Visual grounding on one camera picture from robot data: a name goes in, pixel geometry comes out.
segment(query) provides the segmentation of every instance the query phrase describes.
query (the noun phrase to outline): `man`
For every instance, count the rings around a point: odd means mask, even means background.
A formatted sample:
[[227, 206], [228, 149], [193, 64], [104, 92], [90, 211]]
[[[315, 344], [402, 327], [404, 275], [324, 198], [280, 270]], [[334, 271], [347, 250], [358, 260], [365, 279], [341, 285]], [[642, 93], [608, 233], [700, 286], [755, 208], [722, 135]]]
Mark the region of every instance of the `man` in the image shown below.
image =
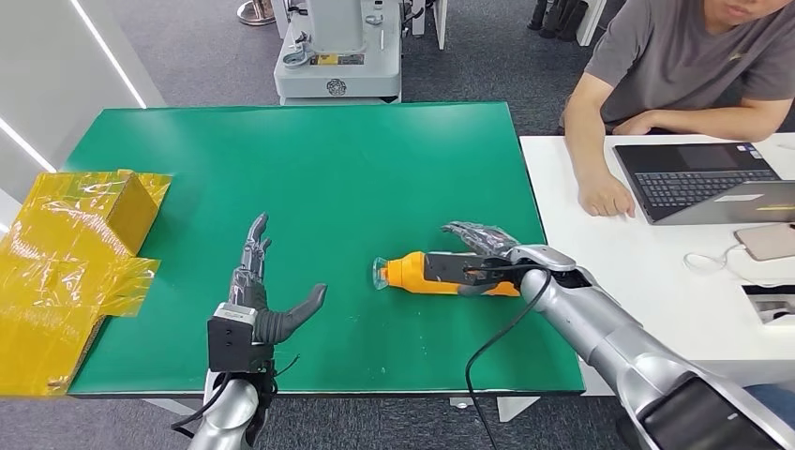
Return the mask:
[[[627, 1], [563, 113], [586, 212], [635, 216], [632, 195], [605, 162], [606, 127], [758, 142], [781, 126], [795, 98], [792, 1]], [[740, 105], [710, 109], [737, 79]]]

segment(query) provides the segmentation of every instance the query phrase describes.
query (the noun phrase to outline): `light strip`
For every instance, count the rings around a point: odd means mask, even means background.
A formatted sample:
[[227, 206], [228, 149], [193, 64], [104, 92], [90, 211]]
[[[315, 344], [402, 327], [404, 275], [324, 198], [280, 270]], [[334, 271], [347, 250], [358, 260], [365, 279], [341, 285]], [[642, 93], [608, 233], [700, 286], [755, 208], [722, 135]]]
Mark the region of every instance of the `light strip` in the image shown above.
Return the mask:
[[85, 13], [83, 7], [80, 5], [80, 3], [78, 3], [77, 0], [69, 0], [69, 3], [71, 3], [72, 6], [75, 8], [78, 15], [80, 15], [80, 18], [82, 19], [83, 23], [85, 23], [85, 26], [88, 28], [88, 31], [91, 32], [92, 36], [94, 36], [94, 40], [97, 41], [99, 47], [102, 49], [103, 52], [105, 52], [105, 56], [107, 56], [108, 59], [111, 61], [113, 68], [116, 69], [116, 72], [118, 72], [119, 76], [122, 78], [122, 81], [127, 86], [127, 89], [129, 89], [130, 94], [132, 94], [132, 96], [135, 97], [135, 101], [137, 101], [138, 104], [141, 105], [141, 108], [146, 109], [146, 103], [143, 103], [143, 98], [141, 98], [141, 96], [138, 94], [138, 91], [135, 90], [135, 86], [132, 85], [132, 82], [129, 80], [129, 77], [122, 69], [121, 65], [119, 65], [119, 62], [116, 60], [116, 57], [113, 56], [111, 49], [108, 47], [108, 44], [105, 43], [105, 39], [103, 39], [102, 36], [99, 35], [99, 31], [97, 31], [97, 28], [94, 26], [94, 23], [91, 22], [91, 19], [88, 18], [88, 14]]
[[47, 172], [50, 172], [50, 173], [55, 173], [56, 172], [56, 170], [53, 167], [53, 165], [50, 164], [49, 162], [47, 162], [47, 159], [44, 159], [44, 157], [42, 155], [40, 155], [36, 151], [36, 149], [33, 148], [33, 145], [27, 143], [27, 141], [25, 139], [23, 139], [23, 137], [20, 136], [20, 134], [18, 132], [14, 131], [14, 128], [12, 128], [9, 124], [7, 124], [6, 121], [3, 120], [3, 117], [0, 117], [0, 129], [5, 131], [6, 134], [9, 136], [9, 138], [11, 138], [11, 140], [13, 140], [15, 143], [17, 143], [17, 145], [19, 145], [20, 147], [22, 147], [22, 150], [24, 150], [25, 153], [30, 155], [31, 158], [35, 159], [36, 162], [41, 167], [43, 167]]

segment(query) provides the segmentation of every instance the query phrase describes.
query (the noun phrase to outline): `white wall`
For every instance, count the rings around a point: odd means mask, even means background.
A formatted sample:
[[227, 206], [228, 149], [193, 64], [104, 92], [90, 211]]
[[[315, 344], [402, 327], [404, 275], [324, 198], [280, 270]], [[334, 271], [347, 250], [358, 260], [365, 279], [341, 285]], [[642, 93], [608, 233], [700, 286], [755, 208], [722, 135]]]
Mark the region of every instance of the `white wall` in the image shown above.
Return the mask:
[[[141, 106], [80, 8], [143, 104], [165, 106], [103, 0], [0, 1], [0, 120], [56, 169], [103, 108]], [[0, 189], [22, 201], [42, 170], [0, 130]]]
[[0, 238], [6, 234], [6, 228], [11, 226], [11, 222], [14, 221], [19, 210], [19, 202], [6, 194], [3, 189], [0, 189]]

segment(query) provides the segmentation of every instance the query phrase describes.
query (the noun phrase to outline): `yellow plastic wrap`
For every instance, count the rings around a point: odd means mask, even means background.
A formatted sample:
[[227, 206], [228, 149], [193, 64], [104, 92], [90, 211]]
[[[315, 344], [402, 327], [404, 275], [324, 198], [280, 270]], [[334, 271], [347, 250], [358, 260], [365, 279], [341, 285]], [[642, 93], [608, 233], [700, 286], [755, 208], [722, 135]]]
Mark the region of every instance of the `yellow plastic wrap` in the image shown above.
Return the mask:
[[136, 258], [171, 177], [41, 174], [0, 241], [0, 396], [63, 395], [105, 316], [134, 316], [158, 269]]

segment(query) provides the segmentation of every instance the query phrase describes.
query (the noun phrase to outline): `robotic arm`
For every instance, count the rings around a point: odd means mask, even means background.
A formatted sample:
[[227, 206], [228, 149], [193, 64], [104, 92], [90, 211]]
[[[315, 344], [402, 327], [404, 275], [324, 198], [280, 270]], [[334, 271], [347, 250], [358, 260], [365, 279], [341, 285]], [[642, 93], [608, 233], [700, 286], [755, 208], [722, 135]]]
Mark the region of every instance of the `robotic arm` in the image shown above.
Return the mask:
[[[599, 372], [626, 409], [643, 448], [795, 448], [795, 431], [739, 385], [697, 367], [647, 333], [590, 272], [547, 246], [514, 245], [502, 230], [466, 222], [444, 227], [483, 256], [472, 284], [510, 280], [533, 310]], [[502, 259], [496, 262], [495, 257]], [[496, 271], [495, 264], [505, 268]], [[512, 270], [512, 268], [540, 266]]]
[[204, 406], [172, 428], [202, 418], [188, 450], [247, 450], [267, 420], [278, 391], [274, 346], [284, 342], [323, 305], [326, 286], [315, 285], [303, 303], [287, 312], [270, 310], [263, 284], [262, 214], [248, 230], [240, 266], [232, 272], [229, 299], [207, 322], [210, 370]]

